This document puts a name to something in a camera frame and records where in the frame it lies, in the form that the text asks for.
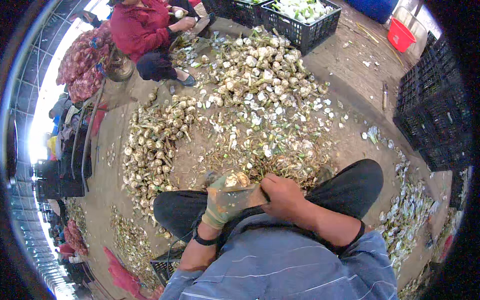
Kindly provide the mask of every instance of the blue striped shirt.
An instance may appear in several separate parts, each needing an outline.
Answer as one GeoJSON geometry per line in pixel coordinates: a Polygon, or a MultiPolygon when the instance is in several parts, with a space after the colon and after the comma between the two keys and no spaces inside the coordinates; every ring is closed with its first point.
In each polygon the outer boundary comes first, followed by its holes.
{"type": "Polygon", "coordinates": [[[364,234],[337,257],[301,234],[275,228],[247,230],[266,214],[243,220],[204,272],[175,272],[164,299],[397,299],[396,279],[377,231],[364,234]]]}

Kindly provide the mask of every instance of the work glove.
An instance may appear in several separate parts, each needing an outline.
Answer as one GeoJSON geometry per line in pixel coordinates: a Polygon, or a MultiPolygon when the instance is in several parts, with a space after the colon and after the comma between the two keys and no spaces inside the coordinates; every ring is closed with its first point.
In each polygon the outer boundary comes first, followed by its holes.
{"type": "MultiPolygon", "coordinates": [[[[225,180],[227,175],[220,177],[217,181],[212,183],[209,188],[222,189],[225,186],[225,180]]],[[[209,193],[207,198],[207,209],[202,216],[202,222],[208,224],[215,229],[222,229],[223,226],[235,216],[240,213],[241,210],[234,206],[219,207],[213,201],[212,195],[209,193]]]]}

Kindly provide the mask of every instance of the plastic crate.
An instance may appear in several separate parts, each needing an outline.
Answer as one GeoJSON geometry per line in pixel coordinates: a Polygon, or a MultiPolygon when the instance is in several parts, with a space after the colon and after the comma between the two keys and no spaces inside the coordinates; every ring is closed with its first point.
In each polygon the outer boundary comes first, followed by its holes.
{"type": "Polygon", "coordinates": [[[302,55],[306,55],[334,34],[338,25],[342,9],[328,0],[322,2],[327,6],[331,6],[334,10],[311,24],[301,23],[278,12],[272,6],[275,1],[263,4],[262,18],[264,26],[270,31],[275,28],[279,34],[288,38],[292,45],[301,51],[302,55]]]}
{"type": "Polygon", "coordinates": [[[433,172],[465,168],[472,164],[472,141],[468,138],[449,145],[419,149],[419,152],[433,172]]]}
{"type": "Polygon", "coordinates": [[[422,56],[436,43],[436,41],[437,38],[435,35],[431,31],[428,31],[427,43],[425,44],[425,49],[423,50],[422,56]]]}
{"type": "Polygon", "coordinates": [[[168,252],[150,261],[150,264],[152,265],[152,268],[155,271],[155,274],[158,276],[158,279],[160,279],[160,283],[163,285],[163,287],[167,286],[167,283],[169,280],[167,268],[168,268],[168,271],[170,272],[170,276],[172,276],[172,274],[175,272],[175,268],[172,266],[172,263],[180,261],[181,255],[183,254],[184,250],[185,248],[172,249],[172,251],[170,251],[168,264],[167,264],[168,252]]]}
{"type": "Polygon", "coordinates": [[[267,1],[269,0],[263,0],[260,3],[250,3],[242,0],[231,0],[232,20],[248,28],[262,25],[262,4],[267,1]]]}
{"type": "Polygon", "coordinates": [[[463,210],[462,203],[462,188],[463,188],[463,179],[460,175],[460,172],[454,171],[452,176],[452,186],[450,188],[450,202],[449,207],[456,208],[457,210],[463,210]]]}
{"type": "Polygon", "coordinates": [[[202,0],[207,13],[214,12],[217,17],[231,19],[231,0],[202,0]]]}
{"type": "Polygon", "coordinates": [[[456,58],[439,39],[400,80],[395,124],[414,149],[455,144],[472,128],[456,58]]]}

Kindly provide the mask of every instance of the red mesh bag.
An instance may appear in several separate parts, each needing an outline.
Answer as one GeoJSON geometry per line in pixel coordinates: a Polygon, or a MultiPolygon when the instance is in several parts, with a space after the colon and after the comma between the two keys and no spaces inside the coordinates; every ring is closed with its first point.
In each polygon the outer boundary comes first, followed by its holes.
{"type": "Polygon", "coordinates": [[[103,252],[109,260],[108,272],[113,278],[113,284],[131,293],[137,299],[148,300],[140,294],[138,277],[127,271],[107,247],[103,247],[103,252]]]}
{"type": "Polygon", "coordinates": [[[80,255],[88,255],[88,249],[75,221],[72,219],[68,220],[67,227],[63,229],[63,232],[65,240],[70,244],[70,247],[75,249],[80,255]]]}
{"type": "Polygon", "coordinates": [[[87,100],[100,88],[112,45],[110,21],[103,21],[78,36],[67,50],[56,83],[69,85],[73,103],[87,100]]]}

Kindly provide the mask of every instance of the red bucket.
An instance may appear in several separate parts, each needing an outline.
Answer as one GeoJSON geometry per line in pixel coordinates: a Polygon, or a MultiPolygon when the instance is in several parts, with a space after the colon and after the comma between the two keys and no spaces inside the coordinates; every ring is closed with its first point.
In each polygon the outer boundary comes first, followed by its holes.
{"type": "Polygon", "coordinates": [[[393,17],[387,38],[395,49],[402,53],[405,52],[412,43],[417,42],[410,30],[393,17]]]}

